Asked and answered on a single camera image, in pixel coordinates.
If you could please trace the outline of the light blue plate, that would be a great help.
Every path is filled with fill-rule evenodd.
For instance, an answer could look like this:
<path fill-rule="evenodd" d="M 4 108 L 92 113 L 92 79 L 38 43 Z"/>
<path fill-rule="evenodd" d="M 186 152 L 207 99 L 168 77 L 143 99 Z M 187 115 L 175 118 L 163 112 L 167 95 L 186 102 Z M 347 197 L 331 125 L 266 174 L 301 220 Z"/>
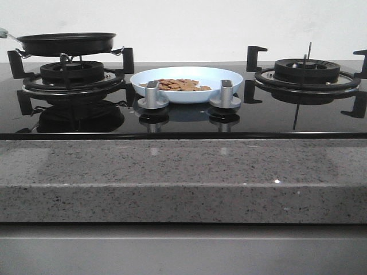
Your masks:
<path fill-rule="evenodd" d="M 203 66 L 175 66 L 150 69 L 134 74 L 130 82 L 137 94 L 145 96 L 145 88 L 141 84 L 159 79 L 191 79 L 198 81 L 199 86 L 209 86 L 209 91 L 160 91 L 161 96 L 171 103 L 195 104 L 205 103 L 217 96 L 221 89 L 221 80 L 231 80 L 233 93 L 236 93 L 243 82 L 242 75 L 220 68 Z"/>

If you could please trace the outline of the brown meat pieces pile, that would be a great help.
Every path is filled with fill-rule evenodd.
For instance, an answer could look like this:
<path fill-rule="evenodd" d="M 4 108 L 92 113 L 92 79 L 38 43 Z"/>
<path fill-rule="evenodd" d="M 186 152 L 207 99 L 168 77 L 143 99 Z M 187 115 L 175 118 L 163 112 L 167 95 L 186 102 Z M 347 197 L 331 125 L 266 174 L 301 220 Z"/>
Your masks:
<path fill-rule="evenodd" d="M 212 90 L 210 86 L 200 85 L 199 81 L 187 78 L 161 78 L 157 80 L 158 89 L 162 91 L 209 91 Z"/>

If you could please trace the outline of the black frying pan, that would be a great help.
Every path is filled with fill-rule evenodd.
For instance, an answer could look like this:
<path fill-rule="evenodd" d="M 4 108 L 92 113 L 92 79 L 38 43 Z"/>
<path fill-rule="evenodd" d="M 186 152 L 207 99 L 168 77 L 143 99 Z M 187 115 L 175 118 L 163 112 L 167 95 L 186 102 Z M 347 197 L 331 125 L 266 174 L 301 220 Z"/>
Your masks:
<path fill-rule="evenodd" d="M 61 53 L 84 56 L 109 52 L 114 44 L 115 33 L 52 33 L 17 37 L 27 54 L 56 57 Z"/>

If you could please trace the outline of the left silver stove knob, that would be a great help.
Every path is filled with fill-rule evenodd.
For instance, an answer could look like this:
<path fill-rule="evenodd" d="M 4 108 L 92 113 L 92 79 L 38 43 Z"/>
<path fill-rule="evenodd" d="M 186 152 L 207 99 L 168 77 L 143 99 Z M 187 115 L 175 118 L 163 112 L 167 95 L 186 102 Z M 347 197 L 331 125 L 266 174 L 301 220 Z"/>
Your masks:
<path fill-rule="evenodd" d="M 159 82 L 149 81 L 145 86 L 145 98 L 138 100 L 138 106 L 143 109 L 161 109 L 169 105 L 169 101 L 160 96 Z"/>

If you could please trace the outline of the silver stove knob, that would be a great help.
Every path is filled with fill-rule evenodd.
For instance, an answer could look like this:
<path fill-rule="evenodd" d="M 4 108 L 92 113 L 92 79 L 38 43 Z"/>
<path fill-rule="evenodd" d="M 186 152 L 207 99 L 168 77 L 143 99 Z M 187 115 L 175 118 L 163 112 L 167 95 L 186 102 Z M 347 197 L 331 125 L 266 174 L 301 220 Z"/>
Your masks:
<path fill-rule="evenodd" d="M 233 96 L 233 84 L 231 80 L 221 80 L 221 89 L 218 96 L 209 100 L 210 105 L 221 109 L 239 108 L 241 100 Z"/>
<path fill-rule="evenodd" d="M 143 109 L 161 109 L 169 105 L 169 101 L 160 96 L 159 82 L 149 81 L 145 86 L 145 98 L 138 100 L 138 106 Z"/>

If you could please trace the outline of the right silver stove knob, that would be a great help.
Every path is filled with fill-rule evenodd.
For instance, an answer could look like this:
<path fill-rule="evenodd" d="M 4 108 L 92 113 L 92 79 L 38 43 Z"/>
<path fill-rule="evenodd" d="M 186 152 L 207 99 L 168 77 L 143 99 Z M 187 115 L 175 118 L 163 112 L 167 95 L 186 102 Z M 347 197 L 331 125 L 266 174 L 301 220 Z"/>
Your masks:
<path fill-rule="evenodd" d="M 233 84 L 231 80 L 221 80 L 221 89 L 218 96 L 209 100 L 210 105 L 221 109 L 239 108 L 241 100 L 233 96 Z"/>

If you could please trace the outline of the left black pan support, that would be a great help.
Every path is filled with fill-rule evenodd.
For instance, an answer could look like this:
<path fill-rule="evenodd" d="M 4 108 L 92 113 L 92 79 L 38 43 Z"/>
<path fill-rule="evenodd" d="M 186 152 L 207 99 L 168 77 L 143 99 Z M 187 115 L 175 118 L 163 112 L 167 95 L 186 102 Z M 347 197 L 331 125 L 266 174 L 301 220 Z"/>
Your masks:
<path fill-rule="evenodd" d="M 32 115 L 34 110 L 30 99 L 47 101 L 51 105 L 66 105 L 75 107 L 87 105 L 91 102 L 101 100 L 108 94 L 116 92 L 126 87 L 125 76 L 134 73 L 134 54 L 133 49 L 128 48 L 122 56 L 122 69 L 108 69 L 104 67 L 104 79 L 88 84 L 71 84 L 67 76 L 64 77 L 64 85 L 44 84 L 40 73 L 25 72 L 22 58 L 15 50 L 8 52 L 11 72 L 14 79 L 22 79 L 23 86 L 17 91 L 19 106 L 23 115 Z M 67 60 L 62 56 L 61 62 L 64 73 L 66 74 L 65 64 L 75 61 L 87 60 Z"/>

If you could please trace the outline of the black glass cooktop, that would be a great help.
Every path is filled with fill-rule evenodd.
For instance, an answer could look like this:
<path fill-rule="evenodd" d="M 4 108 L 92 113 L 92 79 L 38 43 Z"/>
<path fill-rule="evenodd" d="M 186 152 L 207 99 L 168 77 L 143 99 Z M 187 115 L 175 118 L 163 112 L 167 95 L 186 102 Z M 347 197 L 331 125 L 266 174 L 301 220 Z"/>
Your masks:
<path fill-rule="evenodd" d="M 1 139 L 358 139 L 366 138 L 366 81 L 349 95 L 311 97 L 264 90 L 243 63 L 220 67 L 243 75 L 236 111 L 207 103 L 170 104 L 150 112 L 131 85 L 72 109 L 24 95 L 22 80 L 1 64 Z"/>

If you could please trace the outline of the right black gas burner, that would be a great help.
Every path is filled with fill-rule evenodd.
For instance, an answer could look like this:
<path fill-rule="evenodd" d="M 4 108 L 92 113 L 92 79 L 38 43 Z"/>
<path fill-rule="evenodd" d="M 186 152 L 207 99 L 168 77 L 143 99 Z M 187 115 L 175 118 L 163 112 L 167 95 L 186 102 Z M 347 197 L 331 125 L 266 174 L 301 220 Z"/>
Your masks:
<path fill-rule="evenodd" d="M 278 80 L 305 84 L 335 83 L 341 66 L 337 63 L 314 59 L 282 59 L 275 61 L 274 77 Z"/>

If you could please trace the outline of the black gas burner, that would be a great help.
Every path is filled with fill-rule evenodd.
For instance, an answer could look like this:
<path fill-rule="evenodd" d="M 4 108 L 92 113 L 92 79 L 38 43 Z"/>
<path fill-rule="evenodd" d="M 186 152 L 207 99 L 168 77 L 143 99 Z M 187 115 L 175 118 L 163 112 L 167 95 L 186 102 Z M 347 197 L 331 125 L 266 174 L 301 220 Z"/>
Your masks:
<path fill-rule="evenodd" d="M 314 59 L 282 59 L 275 61 L 274 77 L 278 80 L 305 84 L 335 83 L 341 66 L 337 63 Z"/>
<path fill-rule="evenodd" d="M 88 84 L 104 79 L 104 65 L 97 61 L 75 61 L 66 63 L 66 74 L 61 62 L 45 64 L 40 67 L 44 84 L 64 85 L 67 76 L 71 84 Z"/>

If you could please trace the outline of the left black gas burner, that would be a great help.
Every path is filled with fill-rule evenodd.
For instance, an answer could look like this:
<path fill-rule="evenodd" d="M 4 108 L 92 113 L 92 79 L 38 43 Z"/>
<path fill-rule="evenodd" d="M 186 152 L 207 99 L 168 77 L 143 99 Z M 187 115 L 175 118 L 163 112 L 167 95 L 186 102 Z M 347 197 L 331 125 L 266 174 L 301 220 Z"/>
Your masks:
<path fill-rule="evenodd" d="M 40 67 L 44 84 L 64 85 L 67 76 L 71 84 L 88 84 L 104 79 L 104 65 L 97 61 L 75 61 L 66 63 L 66 74 L 61 62 L 45 64 Z"/>

